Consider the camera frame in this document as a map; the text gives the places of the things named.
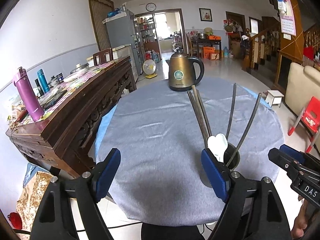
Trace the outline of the right hand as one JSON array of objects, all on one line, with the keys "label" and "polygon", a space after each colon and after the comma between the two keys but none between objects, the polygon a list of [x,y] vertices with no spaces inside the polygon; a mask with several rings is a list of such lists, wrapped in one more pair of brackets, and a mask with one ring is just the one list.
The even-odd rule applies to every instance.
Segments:
[{"label": "right hand", "polygon": [[297,239],[297,238],[303,237],[304,235],[304,230],[308,226],[308,219],[305,215],[307,206],[308,206],[308,202],[304,200],[300,208],[299,214],[295,218],[294,225],[291,230],[292,239]]}]

